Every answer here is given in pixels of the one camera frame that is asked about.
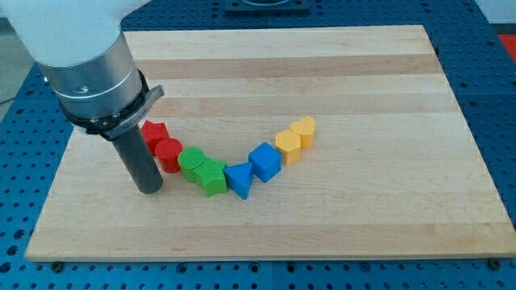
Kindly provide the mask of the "black metal tool flange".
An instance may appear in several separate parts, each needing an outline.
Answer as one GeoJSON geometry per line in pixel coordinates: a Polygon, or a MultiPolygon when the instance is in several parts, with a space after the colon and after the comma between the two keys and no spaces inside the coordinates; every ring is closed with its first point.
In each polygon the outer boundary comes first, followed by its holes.
{"type": "Polygon", "coordinates": [[[131,77],[135,77],[139,92],[127,104],[119,97],[131,95],[129,77],[106,93],[64,98],[60,100],[60,108],[66,118],[83,128],[86,134],[101,135],[108,141],[115,140],[137,126],[152,105],[164,96],[161,85],[149,89],[143,73],[139,70],[136,72],[131,77]]]}

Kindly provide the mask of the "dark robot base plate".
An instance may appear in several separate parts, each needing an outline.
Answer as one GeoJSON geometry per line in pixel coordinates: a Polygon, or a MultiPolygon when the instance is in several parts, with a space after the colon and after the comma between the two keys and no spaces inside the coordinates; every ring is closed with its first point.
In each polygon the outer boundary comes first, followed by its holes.
{"type": "Polygon", "coordinates": [[[309,0],[222,0],[227,13],[240,12],[307,12],[309,0]]]}

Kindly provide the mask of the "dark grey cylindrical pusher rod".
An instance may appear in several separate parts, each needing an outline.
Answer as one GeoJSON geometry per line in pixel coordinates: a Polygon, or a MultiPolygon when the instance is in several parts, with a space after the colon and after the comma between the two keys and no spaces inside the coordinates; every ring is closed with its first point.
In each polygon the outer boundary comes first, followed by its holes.
{"type": "Polygon", "coordinates": [[[153,194],[162,187],[163,178],[138,126],[112,143],[141,193],[153,194]]]}

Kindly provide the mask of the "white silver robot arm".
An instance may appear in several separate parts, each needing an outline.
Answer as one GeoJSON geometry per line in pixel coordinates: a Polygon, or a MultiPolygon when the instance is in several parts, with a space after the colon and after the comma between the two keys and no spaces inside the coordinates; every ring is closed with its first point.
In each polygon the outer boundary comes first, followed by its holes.
{"type": "Polygon", "coordinates": [[[2,0],[1,9],[56,93],[66,118],[113,143],[140,192],[163,179],[139,122],[164,96],[148,87],[123,33],[140,0],[2,0]]]}

